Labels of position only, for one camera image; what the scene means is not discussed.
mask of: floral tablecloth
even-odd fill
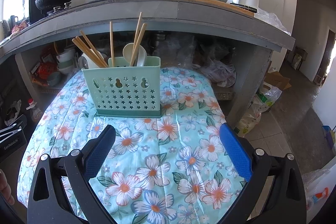
[[[220,140],[225,117],[209,81],[181,68],[160,75],[160,119],[98,117],[82,72],[46,109],[21,162],[17,198],[28,206],[42,154],[67,155],[107,124],[117,137],[97,177],[89,181],[118,223],[216,223],[244,185]],[[74,212],[85,218],[67,178]]]

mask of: spoon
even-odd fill
[[[87,60],[84,56],[80,56],[78,59],[78,65],[80,67],[80,69],[88,69],[89,65],[87,63]]]
[[[134,43],[129,43],[123,49],[123,56],[128,63],[130,63],[132,59],[133,44]],[[140,45],[139,54],[138,54],[137,59],[135,60],[136,66],[143,67],[146,62],[146,59],[147,59],[147,52],[143,48],[143,46]]]

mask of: silver screw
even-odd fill
[[[294,155],[291,154],[291,153],[287,154],[287,158],[288,158],[289,160],[294,160],[294,159],[295,159]]]
[[[259,155],[259,156],[263,156],[263,155],[265,154],[265,151],[262,150],[261,148],[256,149],[255,152],[256,152],[257,155]]]
[[[43,154],[43,155],[40,157],[41,160],[46,160],[47,158],[48,158],[48,154]]]
[[[75,149],[75,150],[72,150],[71,151],[71,153],[70,153],[70,155],[72,155],[72,156],[78,156],[78,154],[80,153],[80,150],[79,149]]]

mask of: chopstick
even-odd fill
[[[114,49],[113,49],[113,23],[112,23],[112,21],[110,21],[110,45],[111,45],[112,67],[115,67],[115,63],[114,63]]]
[[[95,63],[99,68],[103,68],[100,60],[91,52],[89,49],[86,49],[76,38],[72,39],[72,42],[83,52],[86,54],[88,58],[91,59],[93,63]]]
[[[93,50],[93,52],[96,54],[96,56],[100,59],[100,61],[102,61],[106,67],[107,67],[107,63],[105,62],[105,60],[103,59],[103,57],[99,54],[99,52],[96,50],[96,48],[94,47],[94,45],[91,43],[91,41],[88,39],[88,37],[85,35],[85,33],[80,30],[79,31],[82,36],[84,37],[85,41],[89,44],[89,46],[91,47],[91,49]]]
[[[138,24],[136,25],[132,54],[134,52],[135,44],[137,43],[137,40],[138,40],[138,36],[139,36],[139,32],[140,32],[141,19],[142,19],[142,12],[140,12],[139,19],[138,19]]]
[[[142,27],[141,27],[141,30],[140,30],[140,33],[139,33],[139,36],[138,36],[138,39],[136,41],[136,44],[135,46],[133,47],[134,48],[134,51],[132,53],[132,58],[131,58],[131,62],[129,64],[130,67],[133,67],[134,65],[134,61],[138,55],[138,52],[139,52],[139,46],[140,46],[140,43],[141,43],[141,40],[142,40],[142,37],[143,37],[143,34],[145,33],[145,30],[146,30],[146,27],[147,27],[147,23],[143,23]]]

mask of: wall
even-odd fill
[[[297,0],[292,36],[295,46],[308,53],[300,71],[313,81],[327,43],[328,31],[336,31],[336,0]]]
[[[331,65],[330,72],[326,78],[319,95],[313,103],[313,109],[324,125],[333,128],[336,125],[336,61]]]

